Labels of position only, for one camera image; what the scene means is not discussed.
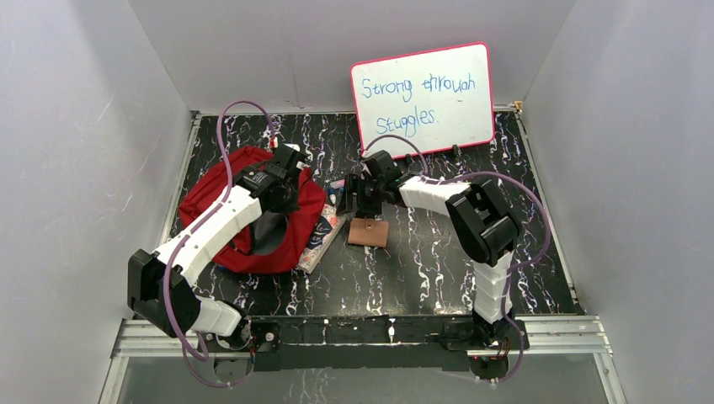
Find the Little Women paperback book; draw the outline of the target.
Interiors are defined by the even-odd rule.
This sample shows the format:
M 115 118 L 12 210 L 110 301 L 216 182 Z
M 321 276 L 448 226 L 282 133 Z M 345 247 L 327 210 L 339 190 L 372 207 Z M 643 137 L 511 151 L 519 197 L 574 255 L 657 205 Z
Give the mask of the Little Women paperback book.
M 311 274 L 338 235 L 344 222 L 345 217 L 337 215 L 334 206 L 325 204 L 296 268 L 306 274 Z

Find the red student backpack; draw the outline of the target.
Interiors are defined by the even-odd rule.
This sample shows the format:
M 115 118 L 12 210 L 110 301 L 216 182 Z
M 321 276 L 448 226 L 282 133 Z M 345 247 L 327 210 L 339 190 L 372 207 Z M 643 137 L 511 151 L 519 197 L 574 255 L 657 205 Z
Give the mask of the red student backpack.
M 300 176 L 300 209 L 291 214 L 266 213 L 241 230 L 215 256 L 213 262 L 240 274 L 281 274 L 299 262 L 318 218 L 326 193 L 307 167 Z M 188 226 L 219 196 L 226 185 L 221 163 L 211 167 L 179 204 L 179 217 Z

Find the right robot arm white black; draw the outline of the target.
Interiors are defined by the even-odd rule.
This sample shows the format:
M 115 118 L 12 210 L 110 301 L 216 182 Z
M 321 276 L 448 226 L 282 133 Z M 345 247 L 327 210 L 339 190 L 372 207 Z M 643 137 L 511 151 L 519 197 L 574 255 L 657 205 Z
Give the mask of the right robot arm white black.
M 521 233 L 497 183 L 491 179 L 449 182 L 404 172 L 388 152 L 378 151 L 363 160 L 360 173 L 345 177 L 336 209 L 338 215 L 353 215 L 350 235 L 361 245 L 373 246 L 376 217 L 385 203 L 450 218 L 463 250 L 474 262 L 476 281 L 473 323 L 456 336 L 473 347 L 496 348 L 513 321 L 509 267 Z

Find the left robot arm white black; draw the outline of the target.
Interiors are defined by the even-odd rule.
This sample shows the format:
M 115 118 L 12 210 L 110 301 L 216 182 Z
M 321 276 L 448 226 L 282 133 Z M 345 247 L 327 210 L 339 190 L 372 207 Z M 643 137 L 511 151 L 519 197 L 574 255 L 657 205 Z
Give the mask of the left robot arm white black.
M 325 193 L 298 162 L 254 162 L 232 185 L 210 189 L 208 204 L 174 238 L 129 259 L 127 305 L 171 338 L 213 334 L 231 350 L 248 346 L 251 320 L 231 302 L 194 286 L 209 263 L 238 273 L 280 274 L 297 267 L 322 214 Z

